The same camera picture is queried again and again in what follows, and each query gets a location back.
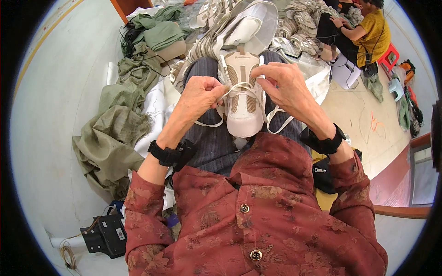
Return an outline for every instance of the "wrinkled hand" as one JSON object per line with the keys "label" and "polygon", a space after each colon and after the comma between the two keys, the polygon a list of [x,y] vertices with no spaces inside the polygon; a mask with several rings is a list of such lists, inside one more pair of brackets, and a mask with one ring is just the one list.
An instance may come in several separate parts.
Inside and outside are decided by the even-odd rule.
{"label": "wrinkled hand", "polygon": [[341,21],[341,18],[336,18],[334,16],[330,16],[330,20],[335,24],[336,28],[344,26],[343,22]]}
{"label": "wrinkled hand", "polygon": [[216,78],[193,76],[186,84],[173,113],[186,123],[195,123],[207,110],[217,107],[217,99],[229,88]]}
{"label": "wrinkled hand", "polygon": [[296,64],[270,62],[255,68],[251,75],[265,75],[265,79],[258,78],[257,82],[272,101],[307,125],[322,110],[307,89],[302,72]]}

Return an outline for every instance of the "red plastic stool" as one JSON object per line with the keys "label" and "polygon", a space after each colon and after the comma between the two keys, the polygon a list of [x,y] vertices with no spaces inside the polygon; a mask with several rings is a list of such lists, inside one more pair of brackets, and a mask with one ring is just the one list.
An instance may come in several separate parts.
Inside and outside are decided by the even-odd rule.
{"label": "red plastic stool", "polygon": [[[396,56],[396,59],[393,61],[393,63],[390,63],[390,60],[388,59],[388,56],[391,53],[394,53]],[[388,72],[390,72],[391,69],[393,69],[393,67],[397,64],[398,60],[399,60],[399,52],[394,47],[393,43],[390,43],[390,47],[388,48],[387,52],[385,52],[385,54],[381,56],[379,60],[377,60],[377,62],[379,64],[385,65],[385,67],[388,69]]]}

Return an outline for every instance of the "red floral shirt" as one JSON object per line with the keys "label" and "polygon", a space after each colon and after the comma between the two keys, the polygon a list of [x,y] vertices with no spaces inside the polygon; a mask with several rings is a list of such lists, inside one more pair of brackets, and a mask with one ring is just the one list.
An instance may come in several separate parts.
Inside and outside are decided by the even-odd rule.
{"label": "red floral shirt", "polygon": [[311,157],[283,136],[258,133],[229,178],[186,166],[174,175],[176,242],[161,217],[164,186],[134,172],[125,201],[129,276],[384,275],[359,158],[330,170],[339,196],[327,214]]}

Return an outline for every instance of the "shirt button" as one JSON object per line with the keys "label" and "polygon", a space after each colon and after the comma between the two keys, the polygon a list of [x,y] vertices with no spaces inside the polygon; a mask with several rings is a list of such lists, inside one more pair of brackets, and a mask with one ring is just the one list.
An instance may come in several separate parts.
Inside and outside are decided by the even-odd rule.
{"label": "shirt button", "polygon": [[263,254],[259,250],[253,250],[250,252],[250,258],[254,261],[259,261],[263,257]]}
{"label": "shirt button", "polygon": [[245,214],[250,211],[250,207],[247,204],[243,204],[240,206],[240,211]]}

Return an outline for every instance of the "shoe upper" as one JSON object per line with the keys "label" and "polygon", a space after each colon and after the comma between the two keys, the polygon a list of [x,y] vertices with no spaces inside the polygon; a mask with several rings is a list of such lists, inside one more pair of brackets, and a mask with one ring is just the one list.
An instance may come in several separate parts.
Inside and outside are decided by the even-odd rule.
{"label": "shoe upper", "polygon": [[255,135],[263,126],[265,92],[251,77],[253,69],[259,66],[259,57],[250,53],[232,52],[220,62],[220,81],[233,88],[227,95],[225,113],[230,134],[245,138]]}

